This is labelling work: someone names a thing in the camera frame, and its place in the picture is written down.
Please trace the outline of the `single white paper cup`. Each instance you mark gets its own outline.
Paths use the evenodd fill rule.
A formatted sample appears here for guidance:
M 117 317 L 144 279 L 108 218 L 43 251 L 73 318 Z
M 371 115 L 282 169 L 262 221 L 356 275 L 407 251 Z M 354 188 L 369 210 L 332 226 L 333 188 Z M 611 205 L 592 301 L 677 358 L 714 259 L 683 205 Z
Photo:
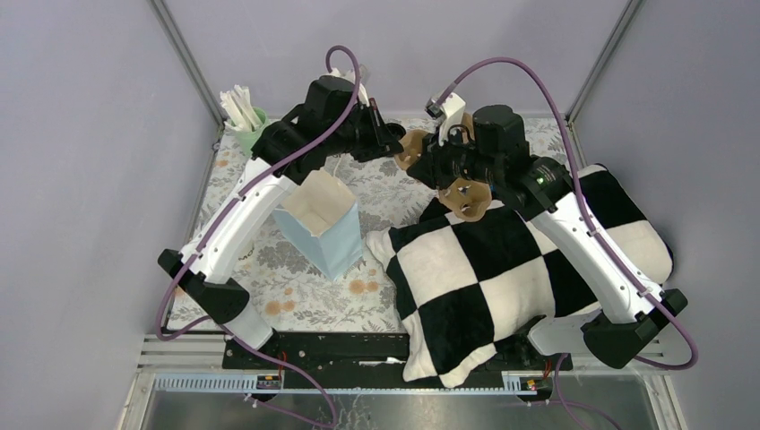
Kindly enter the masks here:
M 248 249 L 247 251 L 243 252 L 243 253 L 242 253 L 242 254 L 241 254 L 241 255 L 240 255 L 238 258 L 237 258 L 237 260 L 238 260 L 239 262 L 243 262 L 243 261 L 246 261 L 246 260 L 248 260 L 249 258 L 251 258 L 251 257 L 253 256 L 254 250 L 255 250 L 255 246 L 254 246 L 253 244 L 251 244 L 251 245 L 249 246 L 249 249 Z

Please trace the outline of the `single cardboard cup carrier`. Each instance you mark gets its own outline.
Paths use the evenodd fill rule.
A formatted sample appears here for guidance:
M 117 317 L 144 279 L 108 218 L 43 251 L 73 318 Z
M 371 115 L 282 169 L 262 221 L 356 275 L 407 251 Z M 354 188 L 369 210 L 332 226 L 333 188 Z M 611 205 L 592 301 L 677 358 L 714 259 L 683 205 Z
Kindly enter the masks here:
M 411 129 L 402 138 L 402 152 L 394 159 L 408 176 L 437 191 L 437 199 L 464 222 L 481 220 L 492 203 L 490 186 L 465 178 L 463 171 L 444 155 L 453 145 L 438 148 L 436 136 Z

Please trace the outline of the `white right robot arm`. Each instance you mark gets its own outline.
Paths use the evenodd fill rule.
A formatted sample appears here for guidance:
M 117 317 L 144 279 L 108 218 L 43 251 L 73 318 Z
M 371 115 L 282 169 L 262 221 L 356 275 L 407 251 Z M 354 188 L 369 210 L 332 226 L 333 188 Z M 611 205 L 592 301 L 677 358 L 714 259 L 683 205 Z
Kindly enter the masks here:
M 467 186 L 463 202 L 367 238 L 410 335 L 404 378 L 457 385 L 521 331 L 514 357 L 528 369 L 564 353 L 616 369 L 640 360 L 688 301 L 665 288 L 669 249 L 617 179 L 532 154 L 505 105 L 464 115 L 442 136 L 408 131 L 396 161 L 432 188 Z M 476 201 L 479 213 L 462 213 Z

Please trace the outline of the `light blue paper bag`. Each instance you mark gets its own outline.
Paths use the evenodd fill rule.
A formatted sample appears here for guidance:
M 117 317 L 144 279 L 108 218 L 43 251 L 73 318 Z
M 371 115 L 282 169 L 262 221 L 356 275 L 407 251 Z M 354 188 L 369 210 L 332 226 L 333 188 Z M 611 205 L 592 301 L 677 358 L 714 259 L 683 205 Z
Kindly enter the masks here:
M 322 168 L 311 172 L 272 216 L 283 236 L 329 280 L 363 255 L 358 200 Z

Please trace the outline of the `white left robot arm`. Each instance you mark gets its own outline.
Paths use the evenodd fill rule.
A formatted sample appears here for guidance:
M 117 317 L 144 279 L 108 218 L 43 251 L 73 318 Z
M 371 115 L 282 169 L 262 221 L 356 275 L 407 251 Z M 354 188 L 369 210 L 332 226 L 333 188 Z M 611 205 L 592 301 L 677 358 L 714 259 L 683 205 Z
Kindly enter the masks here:
M 325 161 L 348 153 L 358 162 L 402 152 L 400 127 L 383 120 L 358 77 L 326 74 L 306 99 L 263 129 L 237 184 L 200 234 L 180 250 L 164 250 L 159 266 L 258 368 L 272 365 L 274 330 L 232 278 L 238 256 L 272 211 Z

